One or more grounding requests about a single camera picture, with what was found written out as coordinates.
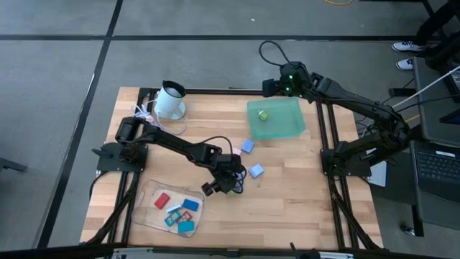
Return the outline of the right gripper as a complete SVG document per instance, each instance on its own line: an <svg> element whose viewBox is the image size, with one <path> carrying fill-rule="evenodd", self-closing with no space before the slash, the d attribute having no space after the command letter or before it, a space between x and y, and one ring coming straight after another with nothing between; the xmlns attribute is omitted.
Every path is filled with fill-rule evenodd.
<svg viewBox="0 0 460 259"><path fill-rule="evenodd" d="M263 97L277 94L303 97L311 89L311 75L302 62L291 62L280 66L280 79L262 82Z"/></svg>

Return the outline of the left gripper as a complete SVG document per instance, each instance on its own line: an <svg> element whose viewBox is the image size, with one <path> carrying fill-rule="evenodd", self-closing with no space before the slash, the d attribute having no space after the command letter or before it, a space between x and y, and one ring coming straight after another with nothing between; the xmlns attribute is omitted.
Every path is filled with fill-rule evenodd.
<svg viewBox="0 0 460 259"><path fill-rule="evenodd" d="M237 194L242 194L244 191L244 179L247 176L247 169L241 163L219 163L214 176L218 181L233 181L235 183L235 192ZM221 191L225 194L229 194L233 191L233 188L224 185Z"/></svg>

